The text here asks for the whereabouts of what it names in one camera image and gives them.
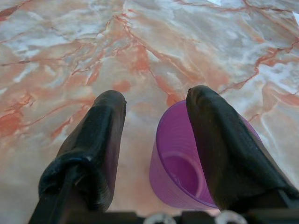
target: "purple plastic cup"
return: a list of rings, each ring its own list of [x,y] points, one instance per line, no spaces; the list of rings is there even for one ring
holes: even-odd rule
[[[253,127],[242,117],[254,135]],[[160,119],[149,180],[155,194],[180,209],[216,209],[200,164],[186,101],[171,106]]]

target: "white marble pattern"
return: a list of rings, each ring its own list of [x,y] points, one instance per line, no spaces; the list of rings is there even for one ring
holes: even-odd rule
[[[299,188],[297,0],[2,0],[0,223],[26,223],[46,166],[105,90],[128,102],[110,210],[178,214],[148,172],[163,112],[198,84],[251,122]]]

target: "table surface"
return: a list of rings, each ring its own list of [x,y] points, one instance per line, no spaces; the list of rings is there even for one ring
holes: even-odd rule
[[[299,188],[297,0],[1,0],[0,223],[26,223],[46,166],[96,96],[128,102],[109,210],[178,214],[148,178],[163,112],[204,84]]]

